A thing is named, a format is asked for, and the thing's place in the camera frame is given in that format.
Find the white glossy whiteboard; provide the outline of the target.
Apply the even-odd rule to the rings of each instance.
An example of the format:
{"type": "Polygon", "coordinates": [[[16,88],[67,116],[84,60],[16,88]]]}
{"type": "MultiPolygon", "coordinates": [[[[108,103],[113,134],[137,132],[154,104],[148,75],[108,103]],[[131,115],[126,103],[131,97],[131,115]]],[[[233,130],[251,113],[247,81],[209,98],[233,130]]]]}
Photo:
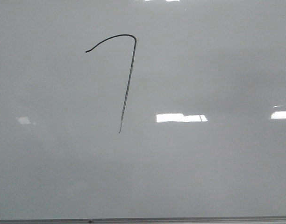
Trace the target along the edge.
{"type": "Polygon", "coordinates": [[[286,0],[0,0],[0,219],[286,216],[286,0]]]}

